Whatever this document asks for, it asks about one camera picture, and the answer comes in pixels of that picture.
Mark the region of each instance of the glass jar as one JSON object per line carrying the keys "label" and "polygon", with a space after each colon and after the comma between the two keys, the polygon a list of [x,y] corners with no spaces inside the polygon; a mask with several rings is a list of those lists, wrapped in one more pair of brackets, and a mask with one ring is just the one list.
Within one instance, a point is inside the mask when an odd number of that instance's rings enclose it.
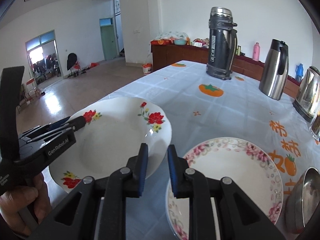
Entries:
{"label": "glass jar", "polygon": [[309,127],[309,131],[314,139],[318,140],[320,138],[320,109],[318,109],[315,116],[313,117]]}

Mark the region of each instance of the orange chinese characters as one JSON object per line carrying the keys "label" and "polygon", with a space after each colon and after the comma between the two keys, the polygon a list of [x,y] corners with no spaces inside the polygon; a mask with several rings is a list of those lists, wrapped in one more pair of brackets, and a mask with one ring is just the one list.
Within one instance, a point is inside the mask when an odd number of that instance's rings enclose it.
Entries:
{"label": "orange chinese characters", "polygon": [[288,190],[284,190],[283,194],[285,195],[290,195],[291,194],[291,189],[290,187],[294,187],[294,185],[296,185],[296,182],[293,182],[291,179],[289,180],[289,182],[285,183],[284,185],[288,186]]}
{"label": "orange chinese characters", "polygon": [[282,168],[282,164],[283,164],[283,157],[281,155],[277,155],[276,154],[276,150],[274,150],[272,153],[268,153],[268,155],[271,157],[271,160],[274,161],[276,167],[278,168],[279,171],[281,171],[282,173],[285,173],[284,168]]}
{"label": "orange chinese characters", "polygon": [[297,173],[297,167],[296,164],[294,163],[294,158],[289,154],[287,155],[286,158],[283,158],[281,155],[276,154],[276,150],[274,150],[271,153],[268,153],[270,156],[271,160],[274,161],[276,167],[278,168],[279,171],[282,173],[285,173],[287,171],[288,175],[294,176]]}
{"label": "orange chinese characters", "polygon": [[290,142],[286,142],[284,139],[282,139],[281,143],[281,147],[286,151],[294,153],[297,157],[301,156],[300,151],[298,149],[299,144],[295,141],[291,140]]}
{"label": "orange chinese characters", "polygon": [[287,131],[284,129],[284,126],[280,124],[280,121],[275,122],[271,120],[269,122],[269,125],[272,130],[278,133],[281,137],[287,137]]}

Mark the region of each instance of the finger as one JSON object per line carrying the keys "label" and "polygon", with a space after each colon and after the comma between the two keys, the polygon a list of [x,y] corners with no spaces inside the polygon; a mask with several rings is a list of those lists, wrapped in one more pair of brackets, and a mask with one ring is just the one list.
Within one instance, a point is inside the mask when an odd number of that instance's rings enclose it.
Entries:
{"label": "finger", "polygon": [[39,220],[39,224],[42,220],[51,212],[52,207],[50,205],[50,198],[48,196],[48,187],[46,183],[42,184],[39,190],[39,196],[35,201],[34,211]]}
{"label": "finger", "polygon": [[36,188],[25,186],[18,186],[0,196],[0,212],[13,231],[27,236],[31,234],[18,211],[32,203],[37,196]]}
{"label": "finger", "polygon": [[37,190],[41,189],[43,182],[44,182],[44,176],[43,176],[42,172],[40,172],[38,175],[34,176],[33,184],[35,185],[35,188]]}
{"label": "finger", "polygon": [[0,196],[0,207],[7,214],[15,214],[37,197],[38,190],[35,187],[17,186]]}

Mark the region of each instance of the doorway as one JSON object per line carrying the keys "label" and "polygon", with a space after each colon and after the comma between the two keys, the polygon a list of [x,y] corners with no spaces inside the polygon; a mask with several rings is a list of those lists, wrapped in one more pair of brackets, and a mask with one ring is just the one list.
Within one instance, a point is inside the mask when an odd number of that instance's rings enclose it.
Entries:
{"label": "doorway", "polygon": [[38,88],[45,89],[63,79],[54,31],[26,42],[26,49],[30,76],[35,78]]}
{"label": "doorway", "polygon": [[122,23],[121,23],[121,11],[120,11],[120,0],[114,0],[115,5],[115,25],[116,25],[116,36],[118,39],[118,47],[120,57],[124,57],[124,44],[122,35]]}
{"label": "doorway", "polygon": [[118,52],[113,19],[100,19],[100,31],[104,59],[109,60],[117,57]]}

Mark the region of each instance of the light blue tablecloth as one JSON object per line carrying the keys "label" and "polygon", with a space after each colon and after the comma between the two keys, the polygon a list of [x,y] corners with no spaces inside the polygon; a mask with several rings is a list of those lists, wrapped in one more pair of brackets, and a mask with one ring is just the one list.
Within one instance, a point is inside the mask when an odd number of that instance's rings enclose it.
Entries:
{"label": "light blue tablecloth", "polygon": [[[284,203],[292,182],[309,167],[320,168],[320,146],[308,132],[307,123],[292,106],[293,98],[283,94],[280,101],[262,94],[259,82],[247,76],[233,73],[232,79],[222,81],[208,76],[205,65],[181,61],[186,67],[168,66],[132,82],[102,100],[114,97],[139,97],[160,106],[172,125],[172,141],[181,157],[200,142],[218,137],[235,137],[250,141],[267,153],[279,155],[275,163],[284,184]],[[221,97],[211,97],[199,90],[199,85],[213,85],[224,91]],[[283,125],[287,136],[280,136],[278,125]],[[283,147],[294,141],[300,155],[293,147]],[[295,157],[296,172],[285,166],[284,159],[290,154]],[[54,203],[62,198],[60,189],[45,172],[49,182],[49,194]],[[127,199],[128,240],[174,240],[165,213],[165,191],[169,179],[167,156],[157,171],[146,180],[143,196]],[[288,238],[284,225],[284,205],[277,227]]]}

